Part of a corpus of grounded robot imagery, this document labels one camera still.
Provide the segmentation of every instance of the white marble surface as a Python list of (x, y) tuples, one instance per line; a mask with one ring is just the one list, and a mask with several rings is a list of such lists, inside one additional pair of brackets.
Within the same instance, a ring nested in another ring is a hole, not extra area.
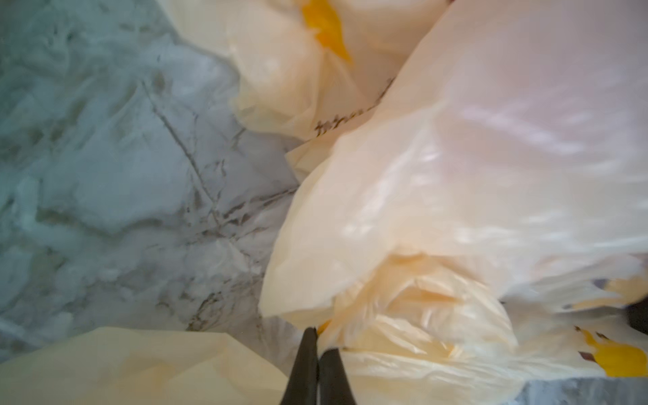
[[(228, 332), (257, 313), (295, 142), (244, 131), (237, 76), (153, 0), (0, 0), (0, 360), (102, 325)], [(645, 380), (534, 382), (513, 404), (641, 404)]]

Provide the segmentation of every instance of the translucent plastic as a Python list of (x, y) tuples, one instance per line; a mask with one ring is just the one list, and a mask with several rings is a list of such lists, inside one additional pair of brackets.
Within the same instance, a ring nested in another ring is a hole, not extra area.
[(240, 73), (248, 129), (308, 140), (373, 113), (446, 0), (158, 0), (191, 43)]
[(264, 313), (326, 305), (394, 252), (494, 258), (470, 272), (501, 294), (546, 257), (646, 251), (647, 8), (453, 4), (306, 180)]
[(262, 313), (331, 318), (320, 349), (348, 349), (367, 403), (648, 375), (616, 309), (575, 312), (648, 293), (647, 21), (642, 0), (453, 3), (303, 182)]

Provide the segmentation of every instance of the plastic bag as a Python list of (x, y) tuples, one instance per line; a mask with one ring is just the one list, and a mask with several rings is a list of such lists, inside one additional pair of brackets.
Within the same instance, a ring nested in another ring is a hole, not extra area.
[(248, 129), (303, 140), (363, 123), (446, 0), (158, 0), (182, 37), (240, 73)]
[(630, 255), (648, 251), (646, 16), (453, 3), (297, 192), (262, 313), (332, 318), (319, 343), (348, 348), (358, 397), (497, 404), (529, 379), (645, 375), (644, 335), (572, 312), (648, 292)]
[(227, 334), (99, 328), (0, 364), (3, 404), (258, 404), (288, 379)]

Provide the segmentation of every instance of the plastic shopping bag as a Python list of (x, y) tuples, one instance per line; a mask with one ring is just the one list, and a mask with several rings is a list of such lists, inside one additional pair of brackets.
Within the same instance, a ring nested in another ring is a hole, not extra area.
[(303, 182), (262, 313), (331, 318), (358, 398), (645, 375), (648, 338), (580, 317), (648, 293), (647, 6), (453, 3)]
[(3, 404), (277, 405), (287, 378), (227, 334), (99, 328), (0, 364)]
[(158, 0), (179, 34), (240, 73), (248, 129), (309, 140), (366, 121), (446, 0)]

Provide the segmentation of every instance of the yellow print on bag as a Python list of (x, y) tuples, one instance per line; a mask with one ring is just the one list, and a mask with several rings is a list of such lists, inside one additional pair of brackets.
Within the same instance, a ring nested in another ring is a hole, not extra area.
[(591, 332), (575, 327), (583, 334), (585, 343), (596, 349), (594, 353), (579, 352), (583, 360), (595, 362), (608, 377), (645, 377), (648, 376), (646, 353), (638, 347), (618, 343), (596, 332), (600, 341)]
[(351, 60), (344, 46), (342, 24), (328, 0), (310, 0), (301, 8), (301, 13), (304, 15), (306, 26), (317, 32), (315, 38), (324, 48), (329, 48), (344, 60)]

